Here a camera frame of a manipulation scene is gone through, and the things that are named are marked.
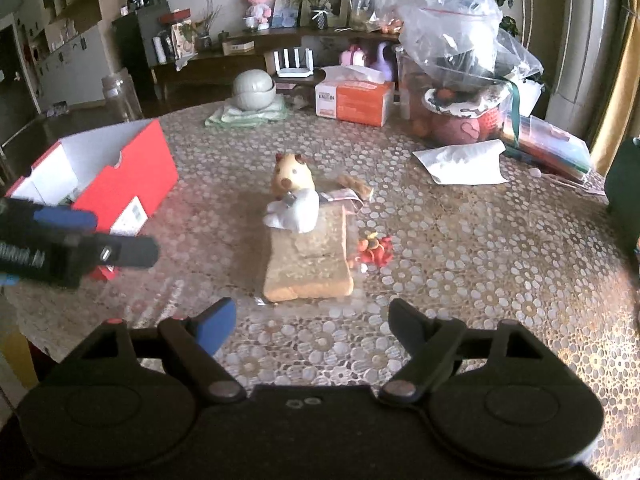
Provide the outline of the red dragon keychain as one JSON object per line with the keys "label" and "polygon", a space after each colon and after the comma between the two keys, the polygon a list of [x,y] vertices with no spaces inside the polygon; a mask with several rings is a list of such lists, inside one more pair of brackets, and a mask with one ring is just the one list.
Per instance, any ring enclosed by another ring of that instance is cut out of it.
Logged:
{"label": "red dragon keychain", "polygon": [[357,242],[356,252],[350,258],[352,266],[376,266],[381,269],[393,260],[392,238],[388,235],[379,236],[377,232],[370,233]]}

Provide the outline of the pink white small box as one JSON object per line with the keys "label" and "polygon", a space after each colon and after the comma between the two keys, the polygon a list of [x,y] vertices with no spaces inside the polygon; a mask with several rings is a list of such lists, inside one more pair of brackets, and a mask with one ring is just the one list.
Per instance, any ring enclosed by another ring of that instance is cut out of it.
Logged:
{"label": "pink white small box", "polygon": [[355,212],[360,211],[364,206],[364,201],[352,188],[320,192],[319,200],[322,204],[346,203],[352,206],[352,210]]}

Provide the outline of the clear plastic jar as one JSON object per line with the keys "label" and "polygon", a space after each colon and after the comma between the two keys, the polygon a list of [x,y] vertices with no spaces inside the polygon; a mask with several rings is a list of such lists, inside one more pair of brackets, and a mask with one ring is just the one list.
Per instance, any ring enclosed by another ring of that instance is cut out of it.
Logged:
{"label": "clear plastic jar", "polygon": [[144,118],[134,81],[126,68],[103,77],[102,91],[105,104],[121,122]]}

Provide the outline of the wrapped biscuit snack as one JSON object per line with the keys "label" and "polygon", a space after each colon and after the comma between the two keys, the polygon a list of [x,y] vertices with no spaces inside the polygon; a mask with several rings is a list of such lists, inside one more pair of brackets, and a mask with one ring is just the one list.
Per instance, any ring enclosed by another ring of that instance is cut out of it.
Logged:
{"label": "wrapped biscuit snack", "polygon": [[336,178],[336,182],[343,188],[350,188],[353,190],[364,202],[368,202],[372,196],[374,189],[361,179],[352,177],[350,174],[340,174]]}

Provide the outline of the white paper sheet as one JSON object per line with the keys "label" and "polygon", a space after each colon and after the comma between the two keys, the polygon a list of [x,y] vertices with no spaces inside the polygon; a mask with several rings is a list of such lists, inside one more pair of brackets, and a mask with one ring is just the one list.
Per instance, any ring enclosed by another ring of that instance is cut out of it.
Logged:
{"label": "white paper sheet", "polygon": [[457,144],[413,152],[439,185],[497,185],[508,182],[500,170],[500,140]]}

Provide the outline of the black tall shelf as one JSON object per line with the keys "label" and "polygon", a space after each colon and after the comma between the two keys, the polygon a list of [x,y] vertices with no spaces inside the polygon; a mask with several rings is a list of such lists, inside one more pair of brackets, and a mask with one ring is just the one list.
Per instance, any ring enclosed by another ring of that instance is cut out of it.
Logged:
{"label": "black tall shelf", "polygon": [[164,29],[160,18],[169,12],[167,0],[127,0],[127,13],[112,21],[120,60],[141,101],[156,97],[152,68],[158,58],[153,38]]}

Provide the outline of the green ceramic bowls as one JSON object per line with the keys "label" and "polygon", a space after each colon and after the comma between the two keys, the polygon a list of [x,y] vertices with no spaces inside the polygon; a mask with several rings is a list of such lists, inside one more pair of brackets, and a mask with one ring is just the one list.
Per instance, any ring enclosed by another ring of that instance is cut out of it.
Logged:
{"label": "green ceramic bowls", "polygon": [[246,70],[232,84],[232,102],[244,112],[262,110],[276,97],[276,85],[264,70]]}

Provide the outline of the stack of colourful books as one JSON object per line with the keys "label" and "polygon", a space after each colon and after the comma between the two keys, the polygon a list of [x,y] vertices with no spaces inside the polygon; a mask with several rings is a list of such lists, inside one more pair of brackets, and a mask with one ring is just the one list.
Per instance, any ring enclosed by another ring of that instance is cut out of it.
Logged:
{"label": "stack of colourful books", "polygon": [[592,170],[584,140],[535,116],[520,117],[518,136],[511,116],[506,116],[500,139],[506,146],[506,154],[574,181],[585,180]]}

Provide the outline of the wooden tv cabinet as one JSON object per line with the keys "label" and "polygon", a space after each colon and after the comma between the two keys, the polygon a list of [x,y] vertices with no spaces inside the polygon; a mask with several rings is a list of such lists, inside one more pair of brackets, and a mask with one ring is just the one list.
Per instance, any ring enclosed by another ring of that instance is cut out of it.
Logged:
{"label": "wooden tv cabinet", "polygon": [[398,36],[382,32],[360,32],[350,28],[329,28],[314,30],[303,28],[270,28],[265,32],[243,32],[231,36],[231,42],[246,44],[252,42],[254,48],[240,54],[225,55],[221,51],[209,49],[196,54],[186,61],[181,70],[175,62],[158,64],[151,72],[160,95],[167,100],[168,90],[178,86],[230,86],[235,76],[244,70],[267,67],[265,55],[272,50],[298,47],[307,38],[345,39],[349,41],[390,41],[398,43]]}

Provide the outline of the white router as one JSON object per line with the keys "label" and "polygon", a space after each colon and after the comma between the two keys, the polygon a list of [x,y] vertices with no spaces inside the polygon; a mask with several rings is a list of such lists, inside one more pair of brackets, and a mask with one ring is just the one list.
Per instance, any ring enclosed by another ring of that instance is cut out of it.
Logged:
{"label": "white router", "polygon": [[273,68],[281,78],[308,78],[314,74],[314,52],[302,47],[272,52]]}

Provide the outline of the orange tissue box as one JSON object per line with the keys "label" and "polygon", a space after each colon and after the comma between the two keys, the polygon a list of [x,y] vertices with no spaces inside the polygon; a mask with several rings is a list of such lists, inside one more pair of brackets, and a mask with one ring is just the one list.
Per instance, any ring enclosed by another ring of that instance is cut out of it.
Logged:
{"label": "orange tissue box", "polygon": [[322,68],[324,79],[314,87],[318,117],[382,127],[394,102],[394,84],[379,70],[347,65]]}

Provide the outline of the pink bear plush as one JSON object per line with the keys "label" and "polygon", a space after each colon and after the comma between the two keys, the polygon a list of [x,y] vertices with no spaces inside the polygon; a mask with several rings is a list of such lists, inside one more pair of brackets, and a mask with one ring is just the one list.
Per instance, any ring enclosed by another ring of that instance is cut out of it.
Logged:
{"label": "pink bear plush", "polygon": [[243,18],[245,27],[250,30],[258,30],[258,32],[268,30],[272,17],[269,0],[247,0],[247,2],[248,8]]}

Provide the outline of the purple vase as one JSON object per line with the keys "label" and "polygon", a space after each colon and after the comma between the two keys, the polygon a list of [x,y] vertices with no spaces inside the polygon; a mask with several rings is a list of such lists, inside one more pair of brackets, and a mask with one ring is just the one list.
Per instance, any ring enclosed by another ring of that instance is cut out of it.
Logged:
{"label": "purple vase", "polygon": [[390,42],[383,41],[376,50],[376,59],[371,67],[378,70],[386,81],[395,82],[397,79],[397,62],[394,47]]}

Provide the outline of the pink small backpack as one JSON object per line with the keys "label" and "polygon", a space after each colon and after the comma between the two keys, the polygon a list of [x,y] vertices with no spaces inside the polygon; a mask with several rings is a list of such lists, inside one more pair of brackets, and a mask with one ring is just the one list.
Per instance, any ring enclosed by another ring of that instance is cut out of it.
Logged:
{"label": "pink small backpack", "polygon": [[341,66],[362,66],[368,65],[368,55],[359,44],[351,44],[340,55]]}

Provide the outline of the large clear plastic bag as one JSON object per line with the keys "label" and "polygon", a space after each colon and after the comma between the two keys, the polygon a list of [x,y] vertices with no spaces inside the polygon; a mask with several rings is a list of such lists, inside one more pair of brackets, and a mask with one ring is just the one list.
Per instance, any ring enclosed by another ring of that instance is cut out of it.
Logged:
{"label": "large clear plastic bag", "polygon": [[521,86],[544,68],[500,27],[496,0],[394,0],[401,113],[428,144],[435,115],[477,118],[496,108],[500,138],[510,115],[520,130]]}

